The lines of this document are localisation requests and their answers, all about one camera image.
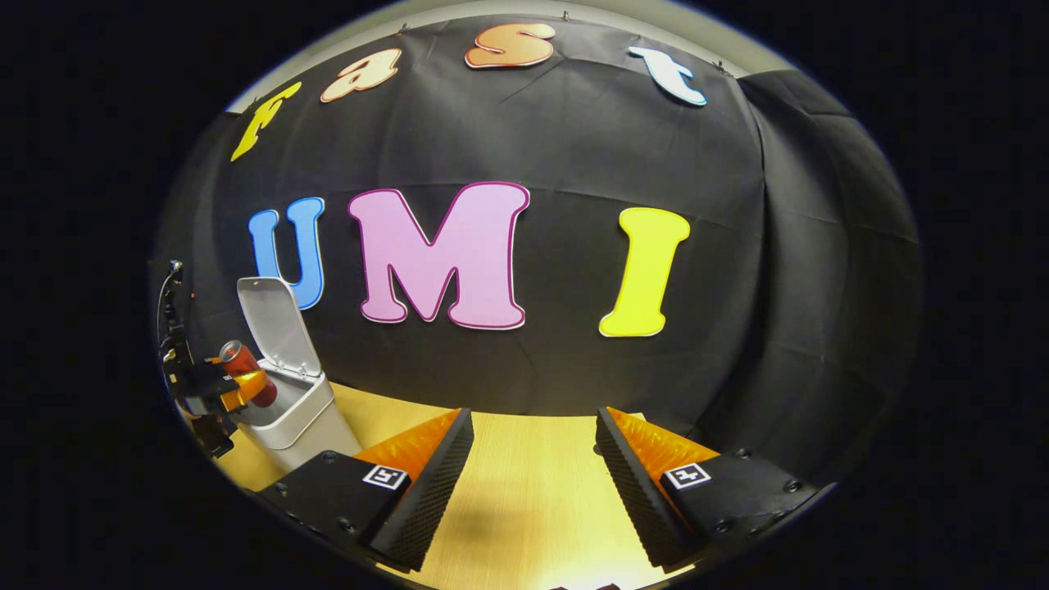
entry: letter m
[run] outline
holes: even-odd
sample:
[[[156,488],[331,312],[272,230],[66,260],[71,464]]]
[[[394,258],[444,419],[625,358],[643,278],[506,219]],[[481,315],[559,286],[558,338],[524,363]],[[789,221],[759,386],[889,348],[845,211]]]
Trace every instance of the letter m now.
[[[528,189],[518,185],[468,185],[430,241],[400,192],[383,189],[354,197],[347,211],[361,225],[368,290],[364,317],[386,323],[408,317],[393,295],[397,277],[415,313],[433,321],[455,275],[458,299],[448,309],[453,322],[479,330],[523,324],[524,310],[514,302],[513,247],[517,216],[528,204]]]

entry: soda can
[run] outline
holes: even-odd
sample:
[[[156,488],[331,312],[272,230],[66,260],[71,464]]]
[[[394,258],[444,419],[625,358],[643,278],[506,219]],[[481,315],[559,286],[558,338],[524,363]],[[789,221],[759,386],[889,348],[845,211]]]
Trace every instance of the soda can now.
[[[222,350],[218,353],[219,360],[222,361],[222,366],[230,377],[236,377],[238,375],[243,375],[244,373],[251,373],[253,371],[262,371],[259,366],[258,361],[252,355],[252,352],[248,350],[248,346],[243,345],[240,340],[230,340],[222,346]],[[266,376],[266,385],[255,398],[252,399],[252,403],[259,407],[266,407],[277,399],[277,386],[273,384],[273,380]]]

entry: blue letter u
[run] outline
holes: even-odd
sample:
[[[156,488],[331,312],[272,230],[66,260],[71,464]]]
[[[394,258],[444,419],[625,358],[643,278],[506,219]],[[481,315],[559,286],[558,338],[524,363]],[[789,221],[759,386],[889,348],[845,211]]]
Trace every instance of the blue letter u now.
[[[316,196],[300,198],[287,206],[287,218],[295,226],[295,243],[299,248],[299,267],[302,276],[292,285],[300,310],[307,310],[321,300],[324,292],[324,269],[321,268],[321,247],[317,240],[317,217],[324,212],[324,199]],[[280,214],[273,209],[252,215],[248,231],[255,246],[255,267],[259,276],[284,278],[277,266],[277,246],[273,230]]]

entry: open lid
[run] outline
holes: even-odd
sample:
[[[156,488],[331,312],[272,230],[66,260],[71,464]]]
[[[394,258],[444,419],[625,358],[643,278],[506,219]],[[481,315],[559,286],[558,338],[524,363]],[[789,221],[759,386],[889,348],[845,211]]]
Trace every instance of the open lid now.
[[[259,352],[277,367],[318,377],[321,361],[292,286],[270,276],[237,279],[237,297]]]

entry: table surface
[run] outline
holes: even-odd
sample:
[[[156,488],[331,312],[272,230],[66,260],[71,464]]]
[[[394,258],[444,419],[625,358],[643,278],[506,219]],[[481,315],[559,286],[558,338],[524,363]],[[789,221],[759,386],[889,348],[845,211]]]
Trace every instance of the table surface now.
[[[336,404],[363,448],[452,408],[333,383]],[[671,575],[648,564],[604,460],[597,416],[473,413],[474,442],[426,554],[402,574],[440,590],[633,590]],[[284,472],[243,433],[216,463],[260,490]]]

